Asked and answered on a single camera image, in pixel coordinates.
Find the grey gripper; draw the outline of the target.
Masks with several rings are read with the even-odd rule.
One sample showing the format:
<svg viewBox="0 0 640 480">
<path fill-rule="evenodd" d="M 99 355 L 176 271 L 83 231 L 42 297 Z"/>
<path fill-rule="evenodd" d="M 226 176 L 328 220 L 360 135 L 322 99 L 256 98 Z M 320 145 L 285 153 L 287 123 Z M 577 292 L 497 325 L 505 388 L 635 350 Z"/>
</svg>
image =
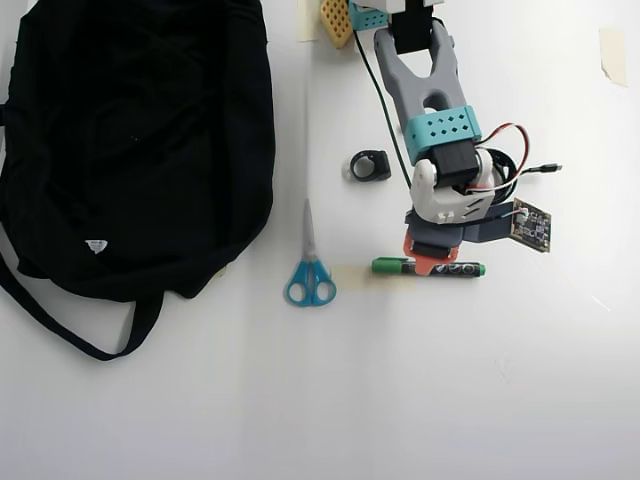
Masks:
<svg viewBox="0 0 640 480">
<path fill-rule="evenodd" d="M 463 227 L 427 222 L 416 213 L 408 213 L 405 224 L 408 234 L 405 235 L 403 251 L 414 260 L 417 274 L 428 275 L 435 266 L 448 265 L 457 260 L 458 247 L 464 236 Z"/>
</svg>

